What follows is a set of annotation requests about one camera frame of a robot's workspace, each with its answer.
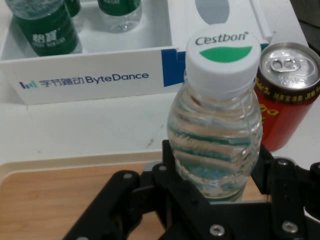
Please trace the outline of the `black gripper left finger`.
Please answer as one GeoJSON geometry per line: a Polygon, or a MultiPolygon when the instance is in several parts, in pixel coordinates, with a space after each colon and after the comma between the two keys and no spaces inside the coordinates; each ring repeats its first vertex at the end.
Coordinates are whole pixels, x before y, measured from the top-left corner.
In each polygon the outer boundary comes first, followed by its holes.
{"type": "Polygon", "coordinates": [[[69,239],[126,240],[144,214],[155,212],[165,228],[162,240],[206,240],[199,213],[205,206],[199,191],[176,173],[169,141],[164,140],[161,163],[142,174],[116,172],[69,230],[69,239]]]}

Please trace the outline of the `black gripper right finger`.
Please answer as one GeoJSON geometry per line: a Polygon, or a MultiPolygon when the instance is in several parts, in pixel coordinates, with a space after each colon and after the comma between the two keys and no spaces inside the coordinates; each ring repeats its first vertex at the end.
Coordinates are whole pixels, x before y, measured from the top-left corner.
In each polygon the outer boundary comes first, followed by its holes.
{"type": "Polygon", "coordinates": [[[272,236],[275,240],[320,238],[320,164],[304,169],[293,160],[273,157],[260,146],[251,177],[268,195],[272,236]]]}

